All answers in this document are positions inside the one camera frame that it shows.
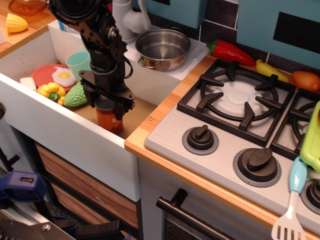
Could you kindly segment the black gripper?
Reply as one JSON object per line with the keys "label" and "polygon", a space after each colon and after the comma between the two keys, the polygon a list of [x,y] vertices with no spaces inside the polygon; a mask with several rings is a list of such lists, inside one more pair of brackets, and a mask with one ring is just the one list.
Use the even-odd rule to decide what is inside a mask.
{"label": "black gripper", "polygon": [[126,70],[124,66],[106,72],[99,69],[81,70],[81,84],[88,104],[94,108],[99,96],[104,96],[115,102],[114,114],[118,121],[135,106],[135,95],[126,86]]}

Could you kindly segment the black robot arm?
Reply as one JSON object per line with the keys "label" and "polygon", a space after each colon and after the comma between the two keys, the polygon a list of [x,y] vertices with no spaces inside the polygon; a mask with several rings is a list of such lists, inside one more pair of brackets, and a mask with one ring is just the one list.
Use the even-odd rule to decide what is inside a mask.
{"label": "black robot arm", "polygon": [[88,103],[93,107],[99,96],[114,104],[118,121],[135,106],[134,93],[125,79],[130,61],[125,57],[127,43],[122,40],[106,0],[49,0],[49,10],[56,19],[80,33],[90,55],[90,69],[80,70],[80,82]]}

